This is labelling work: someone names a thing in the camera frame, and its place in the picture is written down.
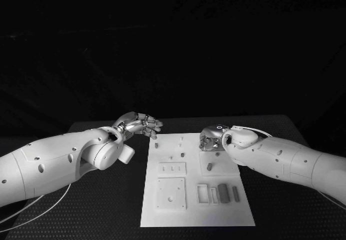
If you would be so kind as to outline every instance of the robotic hand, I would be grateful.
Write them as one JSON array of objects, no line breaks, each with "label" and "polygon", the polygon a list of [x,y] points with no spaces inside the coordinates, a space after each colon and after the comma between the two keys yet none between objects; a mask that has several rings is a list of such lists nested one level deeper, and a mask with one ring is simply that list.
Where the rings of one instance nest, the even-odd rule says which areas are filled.
[{"label": "robotic hand", "polygon": [[163,122],[130,112],[111,126],[41,139],[0,157],[0,207],[52,193],[93,170],[136,153],[124,144],[134,134],[156,139]]},{"label": "robotic hand", "polygon": [[253,131],[257,129],[250,129],[224,125],[206,127],[199,148],[202,151],[225,150],[238,165],[316,189],[346,204],[346,158],[271,135],[263,138]]}]

